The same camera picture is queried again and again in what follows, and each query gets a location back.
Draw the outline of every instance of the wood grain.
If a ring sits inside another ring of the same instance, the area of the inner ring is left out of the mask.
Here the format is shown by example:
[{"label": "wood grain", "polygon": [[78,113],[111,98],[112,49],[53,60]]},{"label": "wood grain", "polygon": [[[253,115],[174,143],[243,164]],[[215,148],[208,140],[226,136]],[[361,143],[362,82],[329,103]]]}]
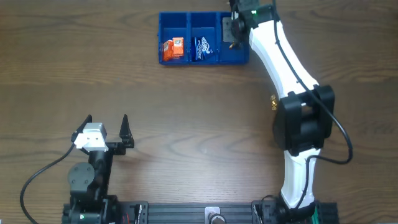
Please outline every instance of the wood grain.
[{"label": "wood grain", "polygon": [[[314,192],[338,202],[341,223],[398,222],[398,2],[278,0],[304,67],[336,93],[351,135],[347,166],[317,163]],[[250,202],[277,194],[284,158],[271,126],[270,80],[245,66],[163,67],[159,11],[227,11],[226,1],[0,2],[0,219],[28,223],[19,192],[60,157],[87,114],[117,139],[129,116],[136,148],[115,157],[109,192],[149,202]],[[344,158],[337,128],[325,156]],[[74,151],[38,176],[25,201],[60,223]]]}]

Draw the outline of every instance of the orange box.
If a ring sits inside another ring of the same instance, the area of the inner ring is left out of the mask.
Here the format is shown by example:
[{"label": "orange box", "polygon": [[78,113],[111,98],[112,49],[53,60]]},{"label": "orange box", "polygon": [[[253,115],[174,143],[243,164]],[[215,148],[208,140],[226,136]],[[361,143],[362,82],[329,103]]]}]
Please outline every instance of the orange box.
[{"label": "orange box", "polygon": [[173,41],[168,40],[163,44],[163,61],[168,61],[173,58]]},{"label": "orange box", "polygon": [[173,58],[180,58],[184,56],[184,38],[173,38]]}]

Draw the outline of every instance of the blue snack package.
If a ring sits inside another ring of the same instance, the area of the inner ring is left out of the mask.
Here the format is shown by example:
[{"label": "blue snack package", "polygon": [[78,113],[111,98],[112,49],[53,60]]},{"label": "blue snack package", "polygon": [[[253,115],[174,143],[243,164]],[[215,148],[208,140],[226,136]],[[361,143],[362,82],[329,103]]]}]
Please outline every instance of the blue snack package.
[{"label": "blue snack package", "polygon": [[213,55],[214,51],[205,37],[194,37],[192,39],[192,60],[194,62],[209,59]]}]

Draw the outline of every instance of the blue tray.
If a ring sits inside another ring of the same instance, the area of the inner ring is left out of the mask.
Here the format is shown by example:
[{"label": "blue tray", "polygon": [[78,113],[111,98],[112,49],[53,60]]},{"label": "blue tray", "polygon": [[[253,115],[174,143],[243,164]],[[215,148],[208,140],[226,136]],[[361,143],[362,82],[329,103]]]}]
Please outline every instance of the blue tray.
[{"label": "blue tray", "polygon": [[[249,44],[229,49],[231,42],[223,42],[223,17],[230,12],[160,12],[159,13],[159,63],[162,65],[216,65],[244,64],[249,61]],[[192,61],[192,37],[204,36],[215,55],[199,62]],[[184,38],[184,57],[162,60],[163,43],[173,37]]]}]

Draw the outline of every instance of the power cord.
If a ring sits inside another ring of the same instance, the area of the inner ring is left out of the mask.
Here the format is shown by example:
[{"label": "power cord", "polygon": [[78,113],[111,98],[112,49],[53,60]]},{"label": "power cord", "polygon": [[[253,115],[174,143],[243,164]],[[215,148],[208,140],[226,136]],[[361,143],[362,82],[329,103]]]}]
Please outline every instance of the power cord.
[{"label": "power cord", "polygon": [[303,194],[301,195],[300,200],[298,201],[297,206],[295,207],[295,209],[299,209],[301,203],[303,202],[303,199],[305,197],[305,194],[307,193],[307,189],[308,189],[308,176],[309,176],[309,172],[310,172],[310,160],[313,158],[316,159],[321,159],[327,162],[331,162],[333,164],[339,164],[339,165],[344,165],[349,163],[352,158],[353,158],[353,145],[351,143],[351,140],[349,139],[349,136],[346,132],[346,130],[343,128],[343,126],[340,124],[340,122],[336,119],[336,117],[329,111],[329,109],[312,93],[312,91],[310,89],[307,88],[307,86],[304,84],[304,82],[301,80],[301,78],[299,77],[299,75],[297,74],[297,72],[294,70],[293,65],[290,63],[290,61],[288,60],[282,46],[280,45],[279,42],[279,38],[278,38],[278,31],[277,31],[277,18],[279,18],[278,12],[277,12],[277,7],[276,7],[276,0],[272,0],[272,4],[274,5],[274,33],[275,33],[275,40],[276,40],[276,44],[278,45],[278,48],[280,50],[280,52],[282,53],[282,56],[284,57],[287,65],[289,66],[289,68],[291,69],[292,73],[294,74],[294,76],[296,77],[297,81],[303,86],[303,88],[305,89],[305,91],[311,96],[311,98],[326,112],[326,114],[328,114],[328,116],[333,120],[333,122],[338,126],[338,129],[341,131],[341,133],[343,134],[346,142],[347,142],[347,146],[348,146],[348,158],[345,161],[338,161],[335,159],[330,159],[327,157],[323,157],[323,156],[309,156],[306,160],[306,172],[305,172],[305,186],[304,186],[304,190],[303,190]]},{"label": "power cord", "polygon": [[60,161],[62,161],[64,158],[66,158],[70,152],[72,152],[73,148],[75,147],[75,144],[72,144],[69,148],[69,150],[59,159],[57,159],[56,161],[50,163],[49,165],[41,168],[41,170],[37,171],[35,174],[32,175],[32,177],[30,177],[26,183],[24,184],[22,190],[21,190],[21,194],[19,196],[19,203],[21,204],[21,208],[22,211],[24,212],[25,216],[33,223],[33,224],[39,224],[38,222],[36,222],[32,216],[29,214],[29,212],[26,210],[25,208],[25,203],[24,203],[24,194],[26,191],[27,186],[32,182],[33,179],[35,179],[39,174],[43,173],[44,171],[46,171],[48,168],[54,166],[55,164],[59,163]]}]

